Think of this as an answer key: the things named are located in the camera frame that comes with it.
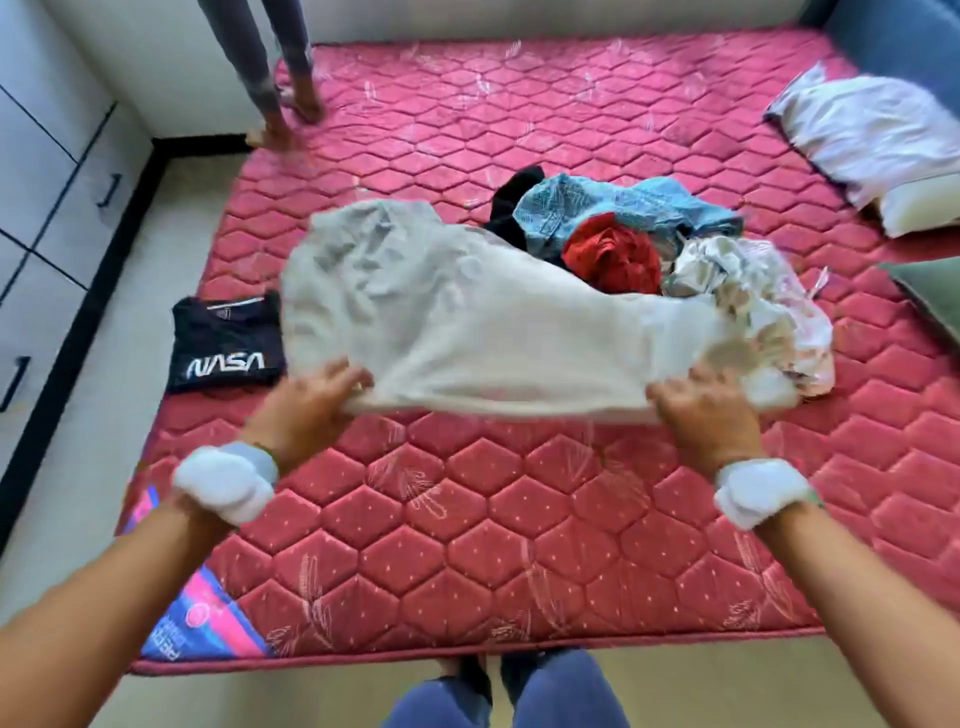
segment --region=hand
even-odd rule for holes
[[[250,416],[239,440],[269,452],[283,477],[337,441],[351,419],[341,406],[372,386],[371,373],[351,367],[346,357],[310,376],[288,376]]]
[[[648,385],[647,399],[673,432],[681,461],[710,482],[730,463],[767,457],[735,375],[698,365],[689,378]]]

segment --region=mattress label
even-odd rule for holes
[[[131,511],[124,533],[159,505],[153,486]],[[272,657],[270,647],[206,566],[187,581],[140,650],[143,660],[199,662]]]

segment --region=cushion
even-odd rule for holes
[[[960,346],[960,256],[880,267]]]
[[[960,174],[894,187],[880,198],[880,218],[890,237],[960,222]]]
[[[960,217],[960,122],[925,89],[879,76],[827,81],[818,63],[766,115],[853,206],[876,204],[891,237]]]

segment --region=cabinet door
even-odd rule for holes
[[[118,106],[36,251],[89,286],[152,150],[147,133]]]
[[[0,2],[0,86],[73,159],[113,101],[37,0]]]
[[[79,285],[30,255],[0,304],[0,398],[22,368],[7,411],[0,413],[0,472],[7,468],[83,299]],[[23,357],[30,357],[25,365]]]
[[[0,230],[32,246],[76,167],[57,142],[0,93]]]
[[[20,261],[27,254],[23,248],[16,243],[0,235],[0,292],[7,288],[7,283],[13,278],[16,269],[20,267]],[[3,373],[0,373],[0,388],[3,387]]]

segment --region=red quilted mattress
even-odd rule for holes
[[[200,295],[262,291],[310,213],[331,206],[426,200],[448,222],[479,223],[493,191],[528,164],[619,184],[673,175],[739,210],[807,285],[829,267],[819,301],[835,324],[837,387],[768,423],[767,445],[812,478],[838,520],[960,610],[960,381],[874,266],[957,255],[960,239],[883,239],[761,122],[784,85],[824,59],[851,71],[822,36],[795,30],[318,48],[331,117],[303,130],[299,159],[251,155]],[[122,521],[147,486],[169,487],[191,449],[233,438],[262,394],[167,397]],[[173,654],[135,669],[816,630],[769,554],[711,497],[659,428],[362,418],[208,562],[263,654]]]

